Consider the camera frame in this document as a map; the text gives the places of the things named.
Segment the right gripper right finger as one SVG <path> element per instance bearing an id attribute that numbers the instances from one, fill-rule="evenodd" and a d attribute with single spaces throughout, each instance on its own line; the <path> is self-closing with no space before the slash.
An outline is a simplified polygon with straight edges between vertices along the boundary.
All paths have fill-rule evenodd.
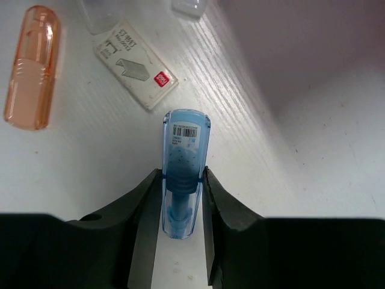
<path id="1" fill-rule="evenodd" d="M 213 288 L 383 288 L 384 221 L 265 218 L 203 172 L 208 284 Z"/>

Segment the blue transparent correction tape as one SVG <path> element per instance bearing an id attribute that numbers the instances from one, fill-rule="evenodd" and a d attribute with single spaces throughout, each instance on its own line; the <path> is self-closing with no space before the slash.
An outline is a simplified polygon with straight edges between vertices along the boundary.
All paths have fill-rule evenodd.
<path id="1" fill-rule="evenodd" d="M 162 229 L 183 240 L 194 231 L 211 131 L 200 111 L 178 109 L 163 120 Z"/>

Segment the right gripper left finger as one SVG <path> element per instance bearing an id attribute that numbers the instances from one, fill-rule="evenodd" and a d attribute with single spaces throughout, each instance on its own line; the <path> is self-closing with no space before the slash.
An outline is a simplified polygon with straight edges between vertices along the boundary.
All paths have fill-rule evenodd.
<path id="1" fill-rule="evenodd" d="M 162 173 L 79 220 L 1 215 L 2 288 L 150 288 Z"/>

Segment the orange transparent correction tape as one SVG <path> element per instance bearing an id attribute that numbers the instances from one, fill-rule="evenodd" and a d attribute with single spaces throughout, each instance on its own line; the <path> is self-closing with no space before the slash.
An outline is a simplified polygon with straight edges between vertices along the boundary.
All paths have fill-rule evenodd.
<path id="1" fill-rule="evenodd" d="M 57 72 L 61 26 L 50 8 L 25 12 L 10 75 L 4 120 L 24 130 L 47 127 Z"/>

